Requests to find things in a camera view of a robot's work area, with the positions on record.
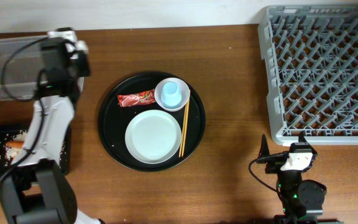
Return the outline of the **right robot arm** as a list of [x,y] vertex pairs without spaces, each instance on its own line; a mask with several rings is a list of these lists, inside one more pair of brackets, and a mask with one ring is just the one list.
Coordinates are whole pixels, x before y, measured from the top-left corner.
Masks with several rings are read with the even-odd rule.
[[[315,180],[304,180],[302,174],[312,168],[318,153],[303,134],[289,150],[276,154],[269,151],[267,138],[262,135],[259,155],[249,163],[251,176],[274,191],[282,203],[283,214],[273,217],[274,223],[338,224],[339,220],[320,220],[327,187]],[[260,180],[253,172],[253,164],[264,164],[266,174],[277,175],[274,187]]]

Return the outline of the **orange carrot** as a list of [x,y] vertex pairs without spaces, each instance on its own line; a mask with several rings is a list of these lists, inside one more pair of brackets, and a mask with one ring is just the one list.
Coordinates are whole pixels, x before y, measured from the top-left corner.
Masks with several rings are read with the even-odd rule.
[[5,143],[5,146],[11,147],[11,148],[22,148],[24,142],[23,141],[8,141]]

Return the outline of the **pale green plate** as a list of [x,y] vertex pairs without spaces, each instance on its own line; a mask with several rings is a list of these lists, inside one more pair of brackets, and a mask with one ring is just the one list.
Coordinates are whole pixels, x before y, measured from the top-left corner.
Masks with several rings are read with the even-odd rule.
[[181,127],[167,112],[147,110],[128,124],[125,144],[136,160],[145,164],[163,163],[179,150]]

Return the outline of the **rice and food leftovers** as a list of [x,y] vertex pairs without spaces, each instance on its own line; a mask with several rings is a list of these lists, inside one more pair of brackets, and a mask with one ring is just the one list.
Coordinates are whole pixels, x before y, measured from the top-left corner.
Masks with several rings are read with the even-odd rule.
[[[3,145],[3,149],[5,152],[5,160],[11,161],[13,160],[21,151],[21,149],[23,148],[23,144],[24,141],[27,137],[27,133],[28,131],[19,131],[19,134],[16,135],[12,135],[12,140],[6,142]],[[60,155],[61,156],[67,156],[67,152],[65,151],[66,149],[66,142],[63,141],[63,145],[62,145],[62,149],[60,151]]]

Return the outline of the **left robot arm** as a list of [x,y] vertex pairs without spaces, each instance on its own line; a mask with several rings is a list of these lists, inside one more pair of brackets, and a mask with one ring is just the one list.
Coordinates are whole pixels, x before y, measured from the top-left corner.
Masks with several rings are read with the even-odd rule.
[[78,79],[90,75],[88,47],[71,27],[36,40],[44,67],[38,72],[34,113],[21,152],[0,176],[0,204],[8,223],[102,223],[78,209],[60,170],[62,150],[81,95]]

